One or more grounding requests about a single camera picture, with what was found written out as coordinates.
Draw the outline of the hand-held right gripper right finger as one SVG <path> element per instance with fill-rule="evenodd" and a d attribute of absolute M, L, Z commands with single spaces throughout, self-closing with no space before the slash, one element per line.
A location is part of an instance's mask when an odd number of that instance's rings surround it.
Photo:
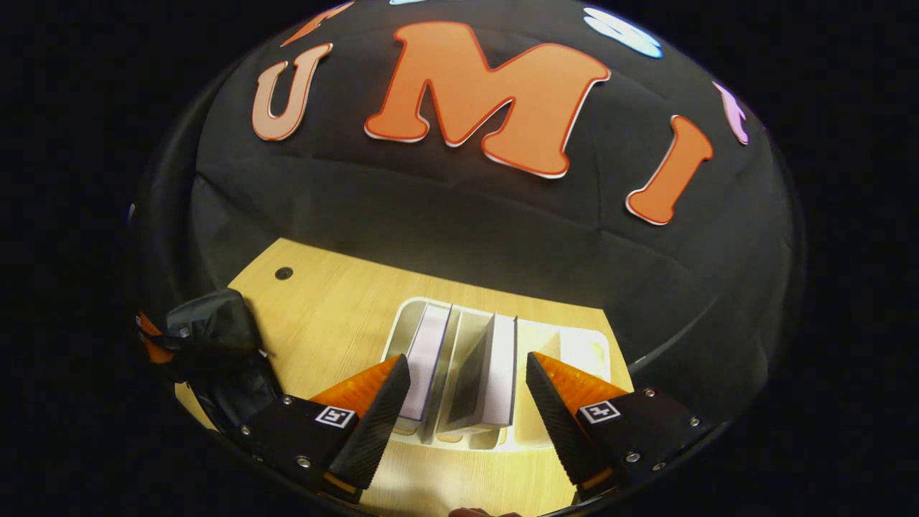
<path fill-rule="evenodd" d="M 643 487 L 719 431 L 662 389 L 626 391 L 537 351 L 526 357 L 526 386 L 582 503 Z"/>

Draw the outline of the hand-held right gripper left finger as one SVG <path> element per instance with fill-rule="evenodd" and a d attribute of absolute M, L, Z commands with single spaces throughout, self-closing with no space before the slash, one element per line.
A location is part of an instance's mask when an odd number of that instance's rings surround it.
<path fill-rule="evenodd" d="M 358 503 L 410 385 L 407 357 L 395 355 L 311 399 L 282 396 L 243 420 L 230 438 L 299 487 Z"/>

